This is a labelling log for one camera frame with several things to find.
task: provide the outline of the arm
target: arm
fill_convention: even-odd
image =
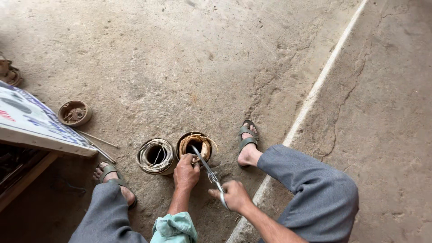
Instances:
[[[191,192],[176,188],[174,194],[172,195],[172,200],[168,209],[168,213],[171,215],[175,215],[181,212],[187,212],[190,196]]]
[[[192,154],[184,155],[174,169],[175,190],[168,214],[156,219],[150,243],[197,243],[198,234],[187,212],[191,190],[200,178],[200,166],[192,166],[192,158]]]
[[[196,163],[192,167],[192,159],[192,154],[185,154],[174,169],[175,190],[168,209],[168,213],[171,215],[187,212],[192,188],[200,178],[200,166]]]
[[[241,182],[230,181],[224,183],[223,188],[227,191],[224,197],[228,208],[242,214],[258,230],[264,242],[307,243],[303,238],[277,223],[255,206]],[[218,190],[211,189],[209,194],[219,198]]]

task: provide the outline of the scissors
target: scissors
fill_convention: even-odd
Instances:
[[[215,173],[210,169],[210,166],[204,161],[204,159],[201,157],[200,152],[197,148],[195,148],[194,145],[191,145],[191,147],[194,149],[195,153],[198,155],[198,158],[203,162],[204,167],[207,170],[207,176],[209,177],[209,180],[211,183],[216,184],[217,188],[219,189],[219,195],[220,195],[220,201],[222,202],[222,205],[229,210],[228,206],[226,205],[225,198],[223,197],[223,194],[225,191],[222,188],[222,185],[220,184],[219,180],[217,179]]]

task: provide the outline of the wire coil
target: wire coil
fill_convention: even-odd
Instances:
[[[155,137],[142,144],[136,161],[138,166],[148,174],[168,175],[174,172],[178,158],[168,140]]]
[[[209,161],[210,156],[212,154],[212,145],[211,143],[215,144],[213,140],[211,140],[206,135],[200,133],[200,132],[189,132],[183,135],[180,140],[178,141],[177,147],[178,147],[178,156],[181,158],[184,154],[187,153],[193,153],[195,154],[190,146],[188,145],[194,145],[199,150],[201,157],[205,161]],[[199,158],[194,158],[192,160],[192,163],[195,164],[199,162]]]

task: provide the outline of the white painted line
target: white painted line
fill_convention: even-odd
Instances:
[[[315,103],[315,100],[317,98],[317,95],[324,83],[324,80],[330,71],[330,69],[333,66],[334,60],[338,56],[340,50],[342,49],[343,44],[345,43],[346,39],[348,38],[348,35],[351,33],[354,24],[357,22],[357,19],[360,16],[360,13],[363,11],[363,8],[366,5],[366,2],[368,0],[363,0],[360,4],[357,11],[354,13],[351,21],[349,22],[348,26],[346,27],[345,31],[343,32],[342,36],[340,37],[338,43],[336,44],[336,47],[334,48],[333,52],[330,55],[330,58],[327,60],[327,63],[325,64],[323,70],[321,71],[320,76],[318,77],[317,81],[314,83],[311,91],[309,92],[308,96],[306,97],[305,101],[303,102],[302,109],[300,110],[299,115],[294,121],[294,124],[292,125],[290,131],[288,132],[285,140],[283,141],[283,145],[289,147],[294,140],[297,130],[300,127],[300,125],[303,123],[306,114],[310,110],[310,108]],[[258,205],[260,202],[264,199],[264,192],[271,190],[271,177],[266,176],[264,178],[264,181],[261,183],[260,187],[258,188],[257,192],[254,195],[254,198],[252,199],[253,202]],[[242,217],[237,225],[235,226],[234,230],[231,233],[231,236],[228,238],[226,243],[236,243],[241,239],[241,233],[246,233],[247,231],[250,231],[251,229],[249,227],[252,227],[252,225],[245,219],[245,217]]]

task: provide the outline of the wooden shelf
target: wooden shelf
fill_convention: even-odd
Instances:
[[[57,159],[58,154],[50,152],[39,163],[37,163],[25,176],[14,186],[0,195],[0,212],[6,208],[27,186],[30,185],[48,166]]]

